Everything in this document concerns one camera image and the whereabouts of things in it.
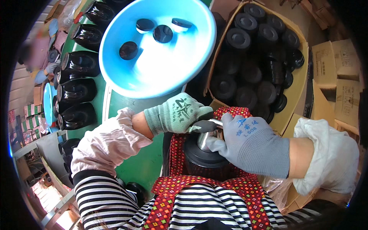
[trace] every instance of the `black and white striped sleeve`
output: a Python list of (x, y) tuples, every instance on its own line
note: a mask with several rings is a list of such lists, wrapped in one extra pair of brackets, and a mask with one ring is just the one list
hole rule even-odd
[(86, 230), (137, 229), (146, 221), (154, 200), (138, 208), (134, 198), (106, 172), (84, 170), (74, 177), (74, 192)]

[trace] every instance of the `striped shirt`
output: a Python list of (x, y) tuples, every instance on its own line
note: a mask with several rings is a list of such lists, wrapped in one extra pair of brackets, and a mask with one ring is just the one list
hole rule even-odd
[[(137, 206), (135, 197), (105, 172), (74, 177), (75, 196), (82, 223), (86, 230), (144, 229), (155, 199), (143, 207)], [(282, 216), (275, 203), (266, 194), (261, 199), (273, 228), (298, 223), (317, 211), (305, 208)], [(192, 184), (184, 187), (175, 198), (168, 229), (192, 229), (216, 218), (230, 229), (251, 229), (247, 206), (234, 191), (222, 187)]]

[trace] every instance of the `blue glove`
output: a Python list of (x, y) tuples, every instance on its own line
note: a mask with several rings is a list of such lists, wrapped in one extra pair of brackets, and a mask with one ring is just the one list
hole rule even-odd
[(54, 34), (56, 34), (57, 30), (59, 29), (59, 26), (57, 25), (57, 19), (54, 18), (51, 20), (49, 24), (49, 35), (50, 37)]
[(225, 141), (209, 137), (208, 148), (225, 157), (236, 167), (248, 172), (275, 178), (286, 178), (289, 173), (289, 139), (273, 133), (261, 117), (233, 118), (225, 113), (221, 120)]

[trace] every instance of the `open cardboard box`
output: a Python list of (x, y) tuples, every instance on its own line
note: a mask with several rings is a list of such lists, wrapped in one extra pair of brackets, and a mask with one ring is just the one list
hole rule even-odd
[(302, 32), (300, 31), (299, 27), (294, 24), (291, 20), (289, 20), (288, 18), (282, 16), (281, 14), (278, 14), (268, 8), (266, 8), (265, 6), (255, 2), (255, 1), (246, 1), (246, 2), (241, 2), (238, 7), (232, 11), (230, 13), (230, 17), (229, 20), (227, 22), (227, 25), (224, 29), (224, 32), (220, 38), (219, 41), (219, 45), (216, 48), (215, 54), (214, 54), (214, 58), (213, 58), (213, 62), (211, 64), (210, 70), (209, 70), (209, 74), (208, 74), (208, 78), (207, 78), (207, 83), (206, 83), (206, 87), (203, 91), (203, 96), (206, 96), (207, 92), (210, 93), (213, 101), (211, 103), (211, 107), (213, 107), (214, 109), (218, 109), (220, 107), (223, 106), (228, 106), (224, 103), (222, 103), (221, 101), (217, 100), (211, 90), (210, 90), (210, 82), (211, 82), (211, 78), (213, 75), (213, 71), (215, 68), (215, 63), (216, 63), (216, 59), (220, 53), (220, 49), (221, 49), (221, 45), (224, 42), (225, 39), (225, 35), (226, 32), (229, 30), (231, 24), (233, 23), (233, 20), (236, 16), (236, 14), (238, 14), (239, 12), (243, 11), (243, 7), (245, 4), (247, 3), (254, 3), (260, 7), (262, 7), (266, 13), (268, 14), (274, 14), (276, 16), (278, 16), (279, 18), (281, 18), (283, 20), (283, 22), (285, 23), (286, 27), (293, 30), (299, 37), (300, 40), (300, 51), (302, 52), (304, 59), (305, 59), (305, 64), (299, 68), (293, 71), (293, 76), (294, 76), (294, 82), (293, 84), (288, 88), (285, 89), (284, 94), (287, 97), (287, 104), (286, 107), (279, 113), (275, 113), (275, 116), (272, 120), (272, 122), (270, 123), (270, 126), (273, 128), (273, 130), (275, 130), (279, 135), (282, 135), (294, 113), (295, 107), (298, 104), (298, 101), (300, 99), (300, 96), (302, 94), (303, 88), (304, 88), (304, 84), (306, 82), (306, 78), (307, 78), (307, 71), (308, 71), (308, 43), (306, 42)]

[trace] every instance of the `stacked black lids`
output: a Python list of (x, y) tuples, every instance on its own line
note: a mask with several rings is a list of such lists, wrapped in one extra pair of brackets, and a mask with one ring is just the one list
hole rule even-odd
[(299, 47), (297, 34), (278, 16), (245, 4), (216, 59), (213, 96), (228, 106), (247, 107), (270, 123), (287, 105), (284, 90), (292, 87), (292, 72), (304, 64)]

